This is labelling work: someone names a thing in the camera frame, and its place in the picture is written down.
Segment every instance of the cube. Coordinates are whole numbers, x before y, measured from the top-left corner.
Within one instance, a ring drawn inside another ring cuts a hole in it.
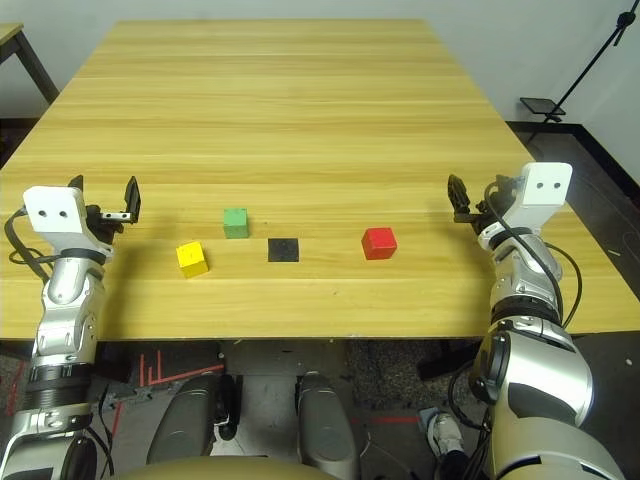
[[[227,238],[249,238],[249,220],[246,208],[224,209],[224,236]]]
[[[398,248],[390,228],[368,228],[362,237],[362,248],[367,260],[390,258]]]
[[[176,248],[180,270],[186,278],[195,277],[209,271],[200,242],[191,242]]]
[[[270,238],[267,245],[270,262],[297,262],[300,260],[297,238]]]

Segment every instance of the shoe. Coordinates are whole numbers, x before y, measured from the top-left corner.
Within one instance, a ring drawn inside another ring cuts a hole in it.
[[[437,459],[454,450],[464,452],[458,424],[448,413],[437,413],[429,420],[427,441]]]

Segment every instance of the yellow cube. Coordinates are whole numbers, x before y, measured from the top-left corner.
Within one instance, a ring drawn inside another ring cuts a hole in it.
[[[178,253],[178,264],[180,270],[186,278],[195,277],[209,271],[207,261],[204,259],[204,252],[200,242],[191,242],[176,248]]]

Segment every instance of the white wall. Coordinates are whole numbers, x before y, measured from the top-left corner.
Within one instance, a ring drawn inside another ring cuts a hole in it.
[[[21,21],[59,87],[121,19],[425,18],[506,120],[528,118],[520,96],[558,98],[629,0],[0,0]],[[0,117],[38,116],[44,100],[13,58],[0,66]],[[569,121],[592,104],[576,97]]]
[[[584,126],[640,184],[640,22],[606,55],[585,79],[584,96],[595,101]]]

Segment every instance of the person's leg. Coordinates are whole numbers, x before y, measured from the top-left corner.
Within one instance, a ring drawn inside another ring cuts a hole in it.
[[[427,441],[438,461],[437,480],[461,480],[469,457],[464,452],[462,434],[448,413],[435,414],[427,426]]]

